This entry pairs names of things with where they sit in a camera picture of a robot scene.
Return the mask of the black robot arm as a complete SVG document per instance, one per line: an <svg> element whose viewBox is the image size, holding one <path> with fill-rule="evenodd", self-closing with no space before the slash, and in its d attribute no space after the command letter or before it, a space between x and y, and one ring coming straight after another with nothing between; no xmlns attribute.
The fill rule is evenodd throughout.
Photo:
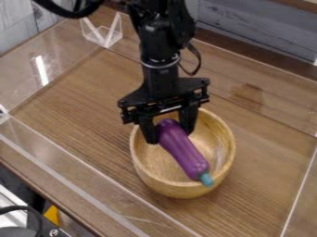
<svg viewBox="0 0 317 237"><path fill-rule="evenodd" d="M192 133L198 108L209 101L209 79L193 70L182 78L181 50L200 51L192 44L196 34L198 5L190 0L123 0L139 36L143 82L119 99L125 123L135 123L150 144L159 142L159 126L154 117L175 111L181 127Z"/></svg>

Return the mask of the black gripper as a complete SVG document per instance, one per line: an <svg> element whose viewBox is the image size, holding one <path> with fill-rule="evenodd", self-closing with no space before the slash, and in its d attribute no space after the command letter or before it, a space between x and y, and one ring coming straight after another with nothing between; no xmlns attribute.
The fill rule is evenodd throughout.
<svg viewBox="0 0 317 237"><path fill-rule="evenodd" d="M158 127L153 117L178 111L179 124L192 134L198 118L198 107L208 102L209 79L183 78L178 67L153 69L142 66L141 87L118 102L123 123L139 123L142 135L150 144L159 142Z"/></svg>

